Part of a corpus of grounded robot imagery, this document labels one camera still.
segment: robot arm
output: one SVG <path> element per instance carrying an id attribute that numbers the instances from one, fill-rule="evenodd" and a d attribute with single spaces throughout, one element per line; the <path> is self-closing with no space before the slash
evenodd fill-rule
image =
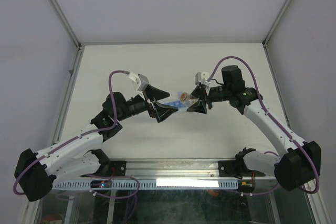
<path id="1" fill-rule="evenodd" d="M 71 178 L 85 174 L 110 176 L 111 162 L 101 147 L 122 129 L 119 121 L 148 111 L 149 116 L 160 123 L 178 110 L 158 103 L 170 94 L 151 86 L 147 77 L 133 73 L 128 76 L 138 95 L 126 101 L 120 92 L 113 92 L 117 122 L 113 117 L 114 104 L 108 95 L 102 111 L 70 139 L 35 153 L 31 149 L 21 153 L 14 175 L 29 201 L 41 199 L 53 186 Z"/>
<path id="2" fill-rule="evenodd" d="M 300 145 L 311 158 L 318 175 L 320 175 L 321 149 L 316 142 L 307 143 L 295 132 L 273 115 L 263 97 L 254 88 L 245 87 L 242 72 L 237 66 L 222 68 L 224 84 L 210 88 L 208 73 L 202 72 L 195 76 L 197 87 L 191 95 L 198 101 L 190 106 L 187 111 L 207 113 L 214 102 L 229 101 L 242 115 L 249 118 L 271 141 L 279 156 L 275 157 L 258 152 L 255 149 L 244 149 L 236 155 L 239 164 L 235 173 L 258 170 L 265 174 L 275 176 L 279 184 L 286 190 L 293 190 L 315 178 L 315 173 L 295 144 Z"/>

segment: metal frame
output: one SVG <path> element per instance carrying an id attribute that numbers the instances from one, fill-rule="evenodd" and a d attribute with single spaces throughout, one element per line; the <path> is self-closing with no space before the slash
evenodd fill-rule
<path id="1" fill-rule="evenodd" d="M 57 17 L 59 18 L 60 22 L 62 23 L 64 29 L 68 33 L 69 37 L 72 39 L 72 42 L 76 45 L 77 48 L 80 48 L 80 42 L 78 41 L 78 38 L 76 34 L 74 33 L 72 27 L 69 24 L 68 19 L 64 15 L 61 7 L 59 6 L 57 0 L 49 0 L 50 5 L 54 9 Z"/>
<path id="2" fill-rule="evenodd" d="M 271 73 L 272 73 L 272 76 L 273 76 L 273 79 L 274 79 L 274 83 L 276 85 L 276 89 L 277 89 L 277 92 L 278 92 L 278 95 L 279 95 L 282 110 L 285 114 L 285 118 L 286 118 L 286 121 L 287 121 L 287 124 L 288 124 L 289 127 L 290 127 L 290 122 L 288 120 L 287 113 L 286 113 L 286 108 L 285 108 L 284 102 L 282 100 L 281 89 L 280 89 L 279 84 L 278 84 L 279 82 L 278 82 L 278 79 L 276 77 L 274 68 L 273 68 L 272 63 L 271 63 L 271 59 L 270 59 L 268 51 L 267 51 L 267 45 L 268 45 L 269 41 L 271 40 L 272 35 L 276 31 L 279 23 L 281 22 L 287 8 L 290 6 L 291 1 L 292 0 L 285 0 L 284 4 L 282 5 L 277 17 L 275 18 L 275 21 L 273 22 L 273 24 L 272 24 L 264 42 L 263 42 L 266 58 L 268 60 L 269 66 L 270 66 L 270 70 L 271 70 Z M 79 70 L 84 46 L 81 46 L 81 43 L 79 42 L 76 34 L 74 33 L 72 27 L 70 26 L 70 24 L 69 24 L 69 22 L 68 22 L 68 20 L 65 16 L 65 14 L 63 13 L 61 7 L 59 6 L 59 3 L 57 2 L 57 0 L 49 0 L 49 2 L 51 4 L 52 8 L 54 9 L 56 15 L 58 16 L 60 22 L 62 23 L 64 29 L 66 30 L 69 37 L 71 38 L 72 42 L 77 47 L 77 52 L 76 52 L 76 57 L 75 57 L 75 60 L 74 60 L 74 63 L 73 63 L 73 68 L 69 70 L 70 78 L 69 78 L 68 84 L 66 86 L 65 95 L 64 95 L 64 98 L 62 100 L 62 104 L 60 106 L 60 110 L 59 110 L 59 113 L 58 113 L 58 120 L 57 120 L 57 123 L 54 127 L 53 134 L 52 134 L 52 137 L 51 137 L 51 139 L 52 139 L 51 144 L 54 144 L 54 143 L 59 141 L 59 138 L 62 134 L 62 130 L 63 130 L 63 126 L 64 126 L 64 123 L 65 123 L 65 118 L 66 118 L 66 115 L 67 115 L 67 111 L 68 111 L 68 108 L 69 108 L 69 103 L 70 103 L 70 100 L 71 100 L 72 92 L 74 90 L 76 77 L 77 77 L 77 74 L 78 74 L 78 70 Z M 194 41 L 186 41 L 186 42 L 182 42 L 182 43 L 191 43 L 191 42 L 194 42 Z M 149 41 L 144 41 L 143 44 L 155 44 L 155 43 L 151 43 Z M 85 43 L 85 45 L 106 45 L 106 44 L 89 43 L 88 42 L 88 43 Z M 214 161 L 215 161 L 214 159 L 207 159 L 206 162 L 214 162 Z M 170 168 L 169 167 L 164 167 L 164 165 L 167 164 L 167 163 L 162 162 L 162 160 L 161 161 L 158 161 L 158 160 L 155 161 L 153 159 L 140 159 L 140 160 L 132 159 L 132 160 L 129 160 L 127 174 L 130 174 L 130 173 L 138 174 L 137 176 L 142 176 L 142 178 L 146 178 L 146 177 L 151 177 L 153 175 L 153 174 L 151 175 L 151 173 L 153 173 L 153 171 L 159 172 L 161 170 L 163 173 L 168 172 L 169 176 L 181 176 L 185 172 L 188 173 L 187 176 L 192 176 L 192 177 L 197 177 L 197 178 L 202 178 L 202 177 L 203 178 L 204 177 L 208 178 L 209 173 L 213 174 L 214 176 L 217 176 L 218 167 L 217 168 L 214 167 L 213 169 L 212 168 L 210 169 L 209 167 L 208 168 L 206 168 L 206 167 L 202 168 L 202 165 L 201 165 L 202 160 L 201 159 L 194 159 L 193 162 L 196 165 L 195 167 L 184 167 L 184 168 L 178 167 L 178 168 L 172 169 L 171 167 Z M 140 167 L 139 166 L 140 163 L 143 163 L 143 164 L 146 164 L 146 165 L 144 167 Z M 156 168 L 155 167 L 148 167 L 149 164 L 151 164 L 151 165 L 156 164 L 157 167 Z M 308 195 L 307 199 L 310 203 L 312 213 L 314 215 L 316 223 L 331 223 L 331 219 L 330 219 L 330 216 L 328 214 L 328 211 L 327 211 L 327 208 L 326 208 L 325 203 L 323 201 L 321 193 L 318 192 L 315 195 Z M 36 212 L 38 211 L 38 207 L 39 207 L 39 201 L 28 202 L 28 200 L 26 199 L 26 202 L 23 205 L 22 212 L 21 212 L 20 217 L 19 217 L 19 223 L 28 223 L 28 224 L 33 223 L 34 219 L 35 219 Z"/>
<path id="3" fill-rule="evenodd" d="M 282 20 L 286 10 L 288 9 L 290 3 L 292 2 L 292 0 L 285 0 L 285 2 L 283 3 L 282 7 L 280 8 L 280 11 L 278 12 L 277 17 L 275 18 L 273 24 L 271 25 L 270 30 L 267 33 L 267 36 L 263 42 L 264 45 L 267 45 L 269 43 L 269 41 L 271 40 L 272 35 L 274 34 L 275 30 L 277 29 L 280 21 Z"/>

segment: white panel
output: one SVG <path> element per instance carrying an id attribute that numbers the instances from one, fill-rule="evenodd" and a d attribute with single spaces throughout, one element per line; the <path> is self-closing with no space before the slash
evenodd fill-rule
<path id="1" fill-rule="evenodd" d="M 292 128 L 322 149 L 321 191 L 336 222 L 336 0 L 293 0 L 269 45 Z"/>
<path id="2" fill-rule="evenodd" d="M 81 42 L 261 42 L 285 0 L 58 0 Z"/>
<path id="3" fill-rule="evenodd" d="M 108 95 L 108 76 L 114 70 L 144 74 L 150 83 L 171 93 L 195 88 L 198 71 L 211 72 L 224 56 L 245 59 L 255 72 L 260 91 L 268 105 L 284 120 L 277 92 L 261 44 L 158 44 L 87 46 L 79 69 L 62 138 L 71 136 L 102 109 Z M 247 86 L 253 82 L 248 70 L 236 60 Z M 215 76 L 221 80 L 220 70 Z M 126 99 L 135 96 L 131 81 L 117 74 L 113 90 Z M 274 150 L 262 132 L 228 102 L 215 103 L 207 115 L 178 111 L 157 124 L 148 113 L 121 122 L 123 130 L 103 144 L 111 158 L 217 158 L 234 157 L 244 147 L 263 152 Z"/>
<path id="4" fill-rule="evenodd" d="M 0 0 L 0 8 L 0 223 L 17 223 L 19 155 L 51 143 L 76 51 L 48 0 Z"/>

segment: glass panel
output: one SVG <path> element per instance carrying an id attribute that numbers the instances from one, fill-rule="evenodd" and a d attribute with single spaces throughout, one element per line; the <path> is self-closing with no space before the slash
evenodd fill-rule
<path id="1" fill-rule="evenodd" d="M 126 196 L 130 190 L 101 190 Z M 67 200 L 59 200 L 60 193 Z M 226 190 L 140 190 L 130 199 L 93 197 L 92 193 L 52 190 L 40 204 L 40 224 L 314 224 L 300 190 L 240 196 Z"/>
<path id="2" fill-rule="evenodd" d="M 315 224 L 310 204 L 301 190 L 286 191 L 279 188 L 274 192 L 274 197 L 281 223 Z"/>

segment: purple cable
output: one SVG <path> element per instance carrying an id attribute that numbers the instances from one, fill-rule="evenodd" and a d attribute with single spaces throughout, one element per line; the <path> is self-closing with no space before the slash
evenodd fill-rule
<path id="1" fill-rule="evenodd" d="M 17 179 L 15 180 L 14 182 L 14 185 L 13 185 L 13 192 L 16 194 L 16 195 L 24 195 L 25 193 L 20 193 L 18 190 L 17 190 L 17 184 L 19 183 L 20 179 L 22 179 L 23 175 L 25 175 L 25 173 L 31 169 L 36 163 L 40 162 L 42 159 L 44 158 L 44 156 L 42 157 L 39 157 L 38 159 L 34 160 L 30 165 L 28 165 L 23 171 L 22 173 L 20 173 L 20 175 L 17 177 Z"/>
<path id="2" fill-rule="evenodd" d="M 270 153 L 270 154 L 273 154 L 273 155 L 276 155 L 276 156 L 279 156 L 277 153 L 275 153 L 275 152 L 271 152 L 271 151 L 266 151 L 266 152 L 264 152 L 264 154 L 268 154 L 268 153 Z"/>
<path id="3" fill-rule="evenodd" d="M 110 177 L 101 177 L 101 176 L 97 176 L 97 175 L 93 175 L 93 174 L 86 174 L 86 176 L 88 177 L 92 177 L 92 178 L 102 178 L 102 179 L 109 179 Z M 134 180 L 138 186 L 136 188 L 136 190 L 131 193 L 130 195 L 127 195 L 127 196 L 120 196 L 120 197 L 117 197 L 117 196 L 107 196 L 107 195 L 104 195 L 104 194 L 100 194 L 98 193 L 97 191 L 94 191 L 92 190 L 92 192 L 94 192 L 95 194 L 99 195 L 99 196 L 102 196 L 104 198 L 109 198 L 109 199 L 127 199 L 127 198 L 131 198 L 133 195 L 137 194 L 137 192 L 140 190 L 140 182 L 134 178 L 134 177 L 131 177 L 131 176 L 115 176 L 115 177 L 112 177 L 113 179 L 115 178 L 128 178 L 128 179 L 131 179 L 131 180 Z"/>
<path id="4" fill-rule="evenodd" d="M 256 89 L 256 92 L 257 92 L 257 95 L 258 95 L 258 100 L 259 100 L 259 102 L 260 102 L 260 104 L 261 104 L 261 107 L 263 108 L 263 110 L 264 110 L 264 112 L 265 113 L 267 113 L 268 112 L 268 116 L 272 119 L 272 121 L 289 137 L 289 139 L 293 139 L 293 136 L 278 122 L 278 120 L 276 120 L 275 118 L 274 118 L 274 116 L 271 114 L 271 113 L 269 113 L 269 111 L 267 110 L 267 108 L 266 108 L 266 106 L 264 105 L 264 102 L 263 102 L 263 100 L 262 100 L 262 98 L 261 98 L 261 95 L 260 95 L 260 92 L 259 92 L 259 88 L 258 88 L 258 84 L 257 84 L 257 80 L 256 80 L 256 77 L 255 77 L 255 75 L 253 74 L 253 72 L 252 72 L 252 69 L 250 68 L 250 66 L 244 61 L 244 60 L 242 60 L 242 59 L 240 59 L 239 57 L 236 57 L 236 56 L 227 56 L 227 57 L 224 57 L 223 59 L 221 59 L 219 62 L 218 62 L 218 64 L 216 65 L 216 67 L 215 67 L 215 69 L 214 69 L 214 71 L 212 72 L 212 74 L 210 75 L 210 77 L 209 77 L 209 79 L 207 79 L 207 81 L 210 81 L 213 77 L 214 77 L 214 75 L 215 75 L 215 73 L 216 73 L 216 71 L 217 71 L 217 69 L 218 69 L 218 67 L 219 67 L 219 65 L 224 61 L 224 60 L 227 60 L 227 59 L 236 59 L 236 60 L 239 60 L 240 62 L 242 62 L 245 66 L 246 66 L 246 68 L 248 69 L 248 71 L 250 72 L 250 74 L 251 74 L 251 76 L 252 76 L 252 79 L 253 79 L 253 83 L 254 83 L 254 86 L 255 86 L 255 89 Z M 307 191 L 307 190 L 305 190 L 305 189 L 302 189 L 302 188 L 300 188 L 302 191 L 304 191 L 305 193 L 307 193 L 307 194 L 315 194 L 315 193 L 317 193 L 318 192 L 318 190 L 319 190 L 319 188 L 320 188 L 320 179 L 319 179 L 319 174 L 318 174 L 318 172 L 317 172 L 317 170 L 316 170 L 316 167 L 315 167 L 315 165 L 314 165 L 314 163 L 313 163 L 313 161 L 311 160 L 311 158 L 309 157 L 309 155 L 307 154 L 307 152 L 301 147 L 301 145 L 296 141 L 296 140 L 292 140 L 292 142 L 296 145 L 296 147 L 297 148 L 299 148 L 300 149 L 300 151 L 302 151 L 302 153 L 304 154 L 304 156 L 306 157 L 306 159 L 308 160 L 308 162 L 309 162 L 309 164 L 310 164 L 310 166 L 311 166 L 311 168 L 312 168 L 312 170 L 313 170 L 313 172 L 314 172 L 314 175 L 315 175 L 315 180 L 316 180 L 316 186 L 315 186 L 315 189 L 313 190 L 313 191 Z"/>
<path id="5" fill-rule="evenodd" d="M 276 156 L 279 156 L 278 154 L 276 154 L 275 152 L 271 152 L 271 151 L 266 151 L 266 152 L 264 152 L 264 154 L 268 154 L 268 153 L 270 153 L 270 154 L 273 154 L 273 155 L 276 155 Z M 233 193 L 236 193 L 236 194 L 243 194 L 243 195 L 247 195 L 247 196 L 249 196 L 249 195 L 256 195 L 256 196 L 258 196 L 258 195 L 265 195 L 265 194 L 270 194 L 271 192 L 273 192 L 273 191 L 275 191 L 276 189 L 278 189 L 279 188 L 279 186 L 280 186 L 280 184 L 279 183 L 277 183 L 276 185 L 275 185 L 275 187 L 273 187 L 272 189 L 270 189 L 270 190 L 268 190 L 268 191 L 264 191 L 264 192 L 262 192 L 262 193 L 255 193 L 255 194 L 249 194 L 249 193 L 242 193 L 242 192 L 239 192 L 239 191 L 231 191 L 231 190 L 227 190 L 227 191 L 231 191 L 231 192 L 233 192 Z"/>
<path id="6" fill-rule="evenodd" d="M 125 210 L 124 218 L 123 218 L 121 224 L 125 224 L 133 216 L 133 214 L 134 214 L 134 212 L 136 210 L 136 205 L 138 203 L 137 195 L 134 195 L 133 200 L 130 203 L 130 205 L 129 205 L 129 200 L 130 200 L 130 198 L 127 199 L 126 210 Z"/>
<path id="7" fill-rule="evenodd" d="M 109 131 L 111 129 L 113 129 L 117 123 L 118 123 L 118 116 L 117 116 L 117 108 L 116 108 L 116 102 L 114 100 L 114 96 L 113 96 L 113 91 L 112 91 L 112 76 L 115 74 L 115 73 L 124 73 L 124 74 L 129 74 L 128 71 L 124 71 L 124 70 L 116 70 L 116 71 L 113 71 L 112 73 L 110 73 L 109 75 L 109 90 L 110 90 L 110 95 L 111 95 L 111 102 L 112 102 L 112 107 L 113 107 L 113 125 L 110 126 L 110 127 L 107 127 L 107 128 L 102 128 L 102 129 L 96 129 L 96 130 L 91 130 L 91 131 L 88 131 L 88 132 L 85 132 L 83 133 L 81 136 L 86 136 L 88 134 L 91 134 L 93 132 L 98 132 L 98 131 Z M 56 147 L 55 149 L 51 150 L 50 152 L 48 152 L 48 155 L 58 151 L 59 149 L 63 148 L 64 146 L 66 146 L 67 144 L 70 144 L 71 142 L 73 142 L 74 140 L 76 140 L 78 138 L 78 136 L 75 136 L 71 139 L 69 139 L 68 141 L 65 141 L 64 143 L 62 143 L 61 145 L 59 145 L 58 147 Z M 17 191 L 17 184 L 19 183 L 19 181 L 22 179 L 23 175 L 26 174 L 26 172 L 32 168 L 35 164 L 37 164 L 38 162 L 40 162 L 43 158 L 45 158 L 45 156 L 41 156 L 39 157 L 38 159 L 36 159 L 35 161 L 33 161 L 30 165 L 28 165 L 23 171 L 22 173 L 20 173 L 20 175 L 17 177 L 17 179 L 15 180 L 14 182 L 14 185 L 13 185 L 13 192 L 16 194 L 16 195 L 24 195 L 25 193 L 20 193 L 19 191 Z"/>

